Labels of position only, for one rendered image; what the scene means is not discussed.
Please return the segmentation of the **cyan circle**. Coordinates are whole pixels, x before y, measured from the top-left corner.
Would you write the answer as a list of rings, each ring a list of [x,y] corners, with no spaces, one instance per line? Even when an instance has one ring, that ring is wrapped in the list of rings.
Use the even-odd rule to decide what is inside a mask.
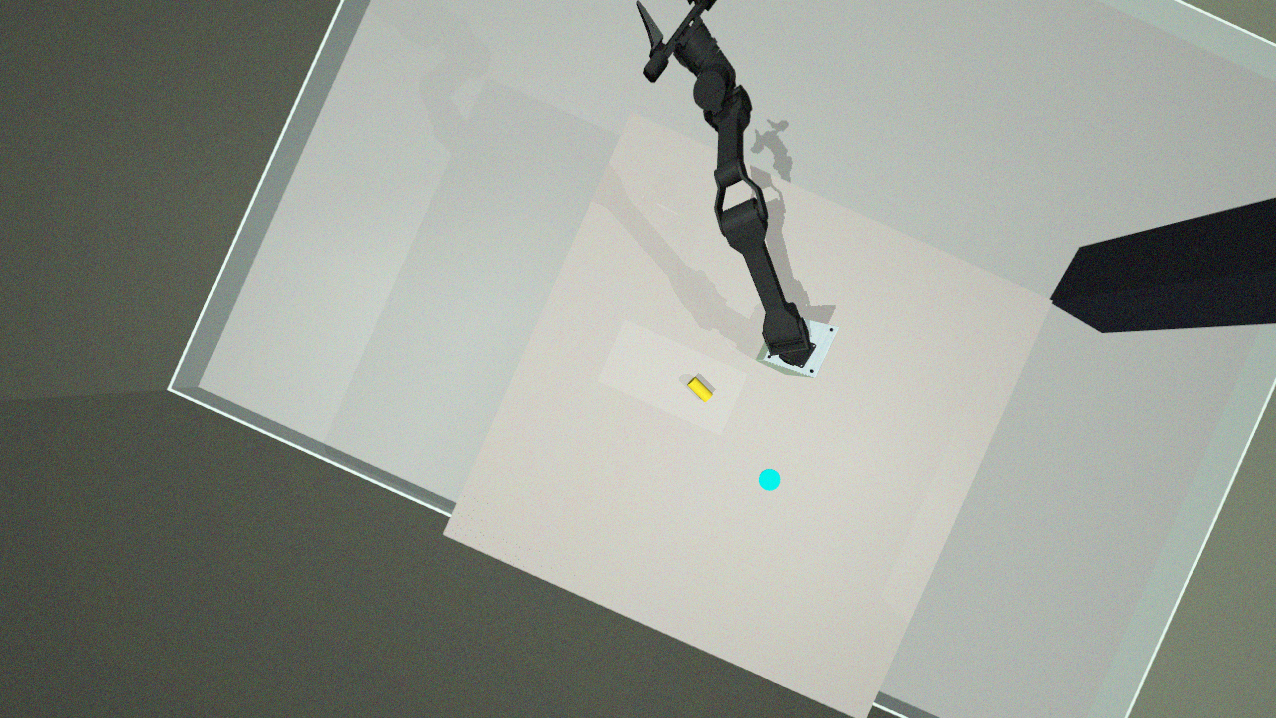
[[[759,483],[762,488],[768,491],[775,490],[780,486],[780,474],[772,469],[763,471],[759,477]]]

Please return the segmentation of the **yellow cylinder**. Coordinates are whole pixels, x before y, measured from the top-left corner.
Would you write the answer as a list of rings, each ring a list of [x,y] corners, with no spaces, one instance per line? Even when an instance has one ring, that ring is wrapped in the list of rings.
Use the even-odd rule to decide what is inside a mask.
[[[709,392],[709,389],[703,383],[701,383],[697,377],[693,377],[692,381],[688,383],[686,385],[690,386],[692,390],[695,392],[695,394],[698,397],[701,397],[701,399],[704,400],[704,402],[709,400],[709,398],[713,395],[713,393]]]

